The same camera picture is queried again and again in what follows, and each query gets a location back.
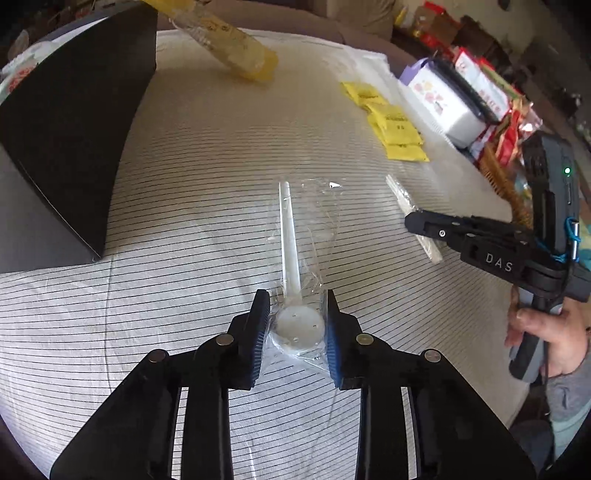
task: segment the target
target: human hand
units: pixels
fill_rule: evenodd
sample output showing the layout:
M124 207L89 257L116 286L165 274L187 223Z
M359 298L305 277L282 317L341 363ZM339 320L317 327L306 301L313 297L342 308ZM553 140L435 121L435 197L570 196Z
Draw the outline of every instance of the human hand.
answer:
M508 320L505 346L519 346L524 332L536 335L549 343L549 377L574 372L587 355L587 333L578 301L565 298L560 315L520 309L519 290L513 286Z

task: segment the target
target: metal pin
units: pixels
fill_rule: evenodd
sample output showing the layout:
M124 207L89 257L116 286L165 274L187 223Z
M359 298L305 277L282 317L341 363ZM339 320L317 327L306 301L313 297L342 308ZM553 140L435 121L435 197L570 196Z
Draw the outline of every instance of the metal pin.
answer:
M579 230L580 230L579 223L575 221L572 223L572 226L573 226L574 235L579 236ZM570 259L577 260L578 257L579 257L579 242L576 242L575 240L573 240L573 245L570 250Z
M234 337L229 333L222 333L216 337L216 343L220 346L230 345L234 341Z
M357 343L360 345L371 345L374 342L374 337L368 333L360 333L355 337L355 340L357 340Z
M441 360L441 354L437 350L427 350L425 359L432 364L436 364Z
M166 358L166 351L162 350L161 348L157 348L156 350L152 350L148 354L148 360L153 364L157 364Z

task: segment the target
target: wicker basket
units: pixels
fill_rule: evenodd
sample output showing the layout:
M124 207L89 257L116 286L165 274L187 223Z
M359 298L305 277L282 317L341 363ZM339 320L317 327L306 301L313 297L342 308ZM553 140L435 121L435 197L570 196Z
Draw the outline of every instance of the wicker basket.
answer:
M527 212L521 197L517 195L513 183L507 179L505 171L497 162L495 153L490 144L484 147L478 169L491 183L496 194L511 205L513 222L532 229L533 224L531 215Z

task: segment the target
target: yellow packet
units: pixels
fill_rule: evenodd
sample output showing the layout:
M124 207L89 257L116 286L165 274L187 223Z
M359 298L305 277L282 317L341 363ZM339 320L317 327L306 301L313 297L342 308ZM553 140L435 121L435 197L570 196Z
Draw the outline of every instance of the yellow packet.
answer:
M367 102L387 105L388 101L380 95L377 88L369 83L341 82L345 94L355 102L355 105L364 107Z
M404 161L430 161L427 154L419 145L390 145L386 143L382 130L378 126L378 123L373 114L368 115L368 122L378 137L378 140L382 142L382 145L386 149L386 157L389 160L404 160Z
M374 116L387 144L423 144L421 135L399 106L368 102L365 108Z

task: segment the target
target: finger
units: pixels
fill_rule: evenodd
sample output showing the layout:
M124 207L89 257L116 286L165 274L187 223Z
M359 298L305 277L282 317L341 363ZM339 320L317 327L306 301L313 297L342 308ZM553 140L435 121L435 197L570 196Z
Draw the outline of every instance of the finger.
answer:
M581 304L576 300L568 297L564 299L562 316L567 317L569 323L575 326L577 330L583 330L587 326L584 311L581 308Z
M532 309L520 309L515 319L510 319L511 326L522 332L528 332L550 343L557 343L564 338L566 322L564 316L549 315Z
M507 326L507 337L505 346L519 346L523 340L523 332L514 328L511 324Z
M509 311L517 311L519 307L519 288L517 285L511 287L511 304L509 305Z

